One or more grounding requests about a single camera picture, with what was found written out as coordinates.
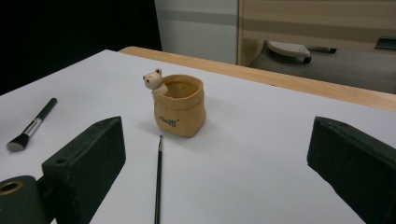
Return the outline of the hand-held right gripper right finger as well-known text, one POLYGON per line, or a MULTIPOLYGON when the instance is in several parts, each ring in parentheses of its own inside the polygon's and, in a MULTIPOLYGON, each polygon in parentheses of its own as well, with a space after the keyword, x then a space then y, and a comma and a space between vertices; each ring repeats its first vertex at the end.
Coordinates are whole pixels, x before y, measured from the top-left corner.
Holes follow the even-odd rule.
POLYGON ((344 122, 316 117, 307 164, 366 224, 396 224, 396 149, 344 122))

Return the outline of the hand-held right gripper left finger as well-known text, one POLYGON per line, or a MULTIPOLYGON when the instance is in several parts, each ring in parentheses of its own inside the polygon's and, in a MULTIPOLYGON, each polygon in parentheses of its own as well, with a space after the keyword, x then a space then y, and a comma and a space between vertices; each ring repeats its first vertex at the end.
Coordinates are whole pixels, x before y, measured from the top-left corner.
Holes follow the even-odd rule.
POLYGON ((44 161, 58 224, 89 224, 125 161, 120 117, 94 123, 44 161))

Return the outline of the black makeup brush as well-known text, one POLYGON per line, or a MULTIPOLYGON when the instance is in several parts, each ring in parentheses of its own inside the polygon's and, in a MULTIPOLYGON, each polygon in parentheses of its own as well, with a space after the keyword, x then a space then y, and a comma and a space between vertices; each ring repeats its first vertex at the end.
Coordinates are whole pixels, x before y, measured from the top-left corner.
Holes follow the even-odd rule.
POLYGON ((29 125, 15 137, 13 140, 7 143, 7 150, 10 152, 19 152, 26 149, 30 137, 50 113, 53 107, 57 104, 58 100, 56 98, 51 98, 47 104, 42 108, 42 110, 35 116, 35 118, 29 123, 29 125))

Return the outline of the thin black paintbrush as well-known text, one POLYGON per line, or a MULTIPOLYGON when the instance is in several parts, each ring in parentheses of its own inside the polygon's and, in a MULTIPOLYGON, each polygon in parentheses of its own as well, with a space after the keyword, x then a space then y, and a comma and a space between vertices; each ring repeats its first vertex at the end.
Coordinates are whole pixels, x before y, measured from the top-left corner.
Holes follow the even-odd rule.
POLYGON ((163 160, 163 136, 160 135, 160 140, 158 145, 158 158, 157 158, 154 224, 161 223, 162 160, 163 160))

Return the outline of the tan ceramic bear pot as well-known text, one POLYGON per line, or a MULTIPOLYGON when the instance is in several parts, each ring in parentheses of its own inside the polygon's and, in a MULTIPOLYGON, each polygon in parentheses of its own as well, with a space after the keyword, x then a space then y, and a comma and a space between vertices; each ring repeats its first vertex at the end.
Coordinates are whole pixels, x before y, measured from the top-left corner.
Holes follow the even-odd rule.
POLYGON ((160 68, 143 75, 151 90, 158 127, 181 137, 193 137, 205 122, 204 82, 189 75, 163 77, 160 68))

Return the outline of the office chair base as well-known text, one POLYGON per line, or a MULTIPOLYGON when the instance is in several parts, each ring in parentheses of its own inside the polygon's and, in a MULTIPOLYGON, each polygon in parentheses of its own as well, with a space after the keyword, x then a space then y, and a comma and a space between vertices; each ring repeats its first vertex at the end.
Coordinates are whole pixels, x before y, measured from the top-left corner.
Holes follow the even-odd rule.
POLYGON ((292 57, 292 58, 303 58, 303 63, 310 63, 312 60, 311 50, 317 50, 334 54, 337 49, 325 48, 325 47, 314 47, 301 44, 291 44, 276 41, 268 41, 267 48, 271 53, 292 57))

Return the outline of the black curtain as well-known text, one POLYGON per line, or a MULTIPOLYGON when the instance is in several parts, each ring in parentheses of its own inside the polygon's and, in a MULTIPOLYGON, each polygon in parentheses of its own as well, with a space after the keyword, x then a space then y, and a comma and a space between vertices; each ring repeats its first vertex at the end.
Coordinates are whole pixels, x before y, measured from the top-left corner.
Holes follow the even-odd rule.
POLYGON ((0 0, 0 95, 131 46, 162 48, 154 0, 0 0))

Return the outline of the wooden table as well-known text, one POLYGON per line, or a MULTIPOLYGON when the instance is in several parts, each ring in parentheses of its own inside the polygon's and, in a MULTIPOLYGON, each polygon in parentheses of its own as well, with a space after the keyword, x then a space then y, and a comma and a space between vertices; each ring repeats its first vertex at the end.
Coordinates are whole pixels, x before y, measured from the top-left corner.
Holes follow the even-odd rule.
POLYGON ((241 65, 221 63, 191 56, 158 51, 154 49, 127 47, 121 49, 120 53, 164 63, 187 66, 206 72, 213 72, 229 77, 242 78, 245 80, 250 80, 261 84, 267 84, 292 91, 310 93, 317 96, 341 100, 344 102, 367 105, 370 107, 396 112, 395 94, 365 90, 361 88, 349 87, 346 85, 335 84, 304 77, 294 77, 290 75, 249 68, 241 65))

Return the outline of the wooden desk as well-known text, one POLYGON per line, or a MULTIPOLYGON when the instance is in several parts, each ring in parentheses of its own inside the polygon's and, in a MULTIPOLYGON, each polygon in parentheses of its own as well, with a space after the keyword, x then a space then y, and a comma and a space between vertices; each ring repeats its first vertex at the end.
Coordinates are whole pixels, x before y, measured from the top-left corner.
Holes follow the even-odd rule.
POLYGON ((376 49, 396 37, 396 0, 238 0, 237 63, 249 65, 265 41, 396 54, 376 49))

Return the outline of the white cabinet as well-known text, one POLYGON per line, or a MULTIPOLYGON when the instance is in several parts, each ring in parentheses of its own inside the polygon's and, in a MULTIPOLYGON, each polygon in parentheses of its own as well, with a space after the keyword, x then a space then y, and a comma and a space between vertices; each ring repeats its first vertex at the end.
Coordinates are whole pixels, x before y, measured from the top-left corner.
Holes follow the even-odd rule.
POLYGON ((154 0, 163 51, 236 63, 238 0, 154 0))

